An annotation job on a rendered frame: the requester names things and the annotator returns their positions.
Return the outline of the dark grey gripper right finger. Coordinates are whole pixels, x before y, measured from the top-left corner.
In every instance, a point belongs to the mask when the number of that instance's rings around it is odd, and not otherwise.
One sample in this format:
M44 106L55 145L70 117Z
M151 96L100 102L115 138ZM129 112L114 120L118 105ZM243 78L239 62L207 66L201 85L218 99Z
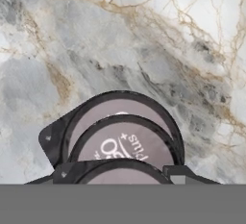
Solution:
M162 168L162 172L167 178L169 178L172 181L174 185L217 185L217 182L213 180L196 175L186 165L165 165Z

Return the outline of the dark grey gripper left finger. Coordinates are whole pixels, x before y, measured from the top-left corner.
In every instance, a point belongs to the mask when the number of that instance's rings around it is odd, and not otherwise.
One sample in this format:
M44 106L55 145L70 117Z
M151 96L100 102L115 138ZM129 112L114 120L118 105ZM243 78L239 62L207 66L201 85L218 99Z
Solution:
M45 176L24 185L40 185L40 184L53 184L53 175Z

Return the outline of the yogurt container with white print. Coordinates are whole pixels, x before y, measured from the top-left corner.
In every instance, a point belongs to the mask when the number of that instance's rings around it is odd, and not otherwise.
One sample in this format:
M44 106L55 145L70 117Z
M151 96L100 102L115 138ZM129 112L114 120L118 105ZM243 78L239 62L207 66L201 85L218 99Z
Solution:
M178 163L173 141L161 126L132 114L113 115L91 125L77 140L70 162L135 159L158 169Z

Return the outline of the small black-rimmed yogurt container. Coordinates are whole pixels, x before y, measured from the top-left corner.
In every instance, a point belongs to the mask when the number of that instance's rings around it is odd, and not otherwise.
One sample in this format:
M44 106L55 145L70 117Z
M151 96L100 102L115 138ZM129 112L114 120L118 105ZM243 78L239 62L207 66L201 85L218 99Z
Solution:
M68 162L53 174L54 184L82 185L172 185L151 164L133 159Z

